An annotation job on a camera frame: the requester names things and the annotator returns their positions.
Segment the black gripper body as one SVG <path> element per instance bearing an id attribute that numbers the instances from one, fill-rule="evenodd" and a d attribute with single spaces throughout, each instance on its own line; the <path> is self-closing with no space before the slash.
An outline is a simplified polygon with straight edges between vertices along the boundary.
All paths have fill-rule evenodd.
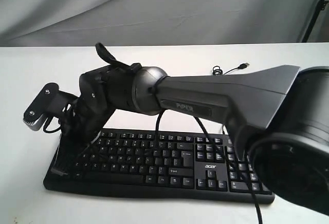
<path id="1" fill-rule="evenodd" d="M 74 101 L 61 121 L 60 154 L 77 156 L 94 143 L 114 111 L 115 108 L 110 105 L 96 113 L 85 101 Z"/>

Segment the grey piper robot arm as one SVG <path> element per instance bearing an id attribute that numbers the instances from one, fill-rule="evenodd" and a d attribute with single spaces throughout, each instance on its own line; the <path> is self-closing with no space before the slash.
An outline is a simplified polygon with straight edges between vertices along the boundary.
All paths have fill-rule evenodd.
<path id="1" fill-rule="evenodd" d="M 328 67 L 170 77 L 111 63 L 51 84 L 61 139 L 44 179 L 53 191 L 122 198 L 270 203 L 279 196 L 328 214 Z M 173 110 L 228 135 L 104 129 L 116 110 Z"/>

